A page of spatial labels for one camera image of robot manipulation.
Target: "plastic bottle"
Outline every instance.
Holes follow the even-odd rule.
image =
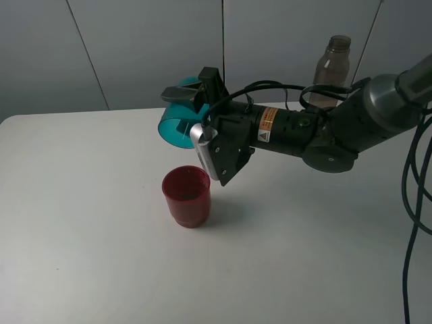
[[[319,59],[314,84],[331,84],[343,86],[350,70],[351,38],[344,35],[335,35],[330,38],[329,44],[325,49],[322,58]],[[311,93],[309,103],[318,107],[335,107],[337,99]]]

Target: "teal cup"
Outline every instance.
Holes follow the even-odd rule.
[[[198,78],[185,78],[179,85],[193,82],[198,82]],[[171,145],[182,149],[193,149],[194,145],[189,136],[190,129],[193,125],[201,122],[208,109],[209,105],[203,105],[200,112],[195,113],[186,106],[170,103],[157,126],[159,135]]]

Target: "white table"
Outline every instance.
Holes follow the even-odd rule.
[[[0,125],[0,323],[402,323],[412,132],[342,174],[257,150],[212,183],[208,223],[185,229],[161,182],[199,162],[159,137],[162,113]],[[415,324],[432,322],[431,246],[420,234],[412,257]]]

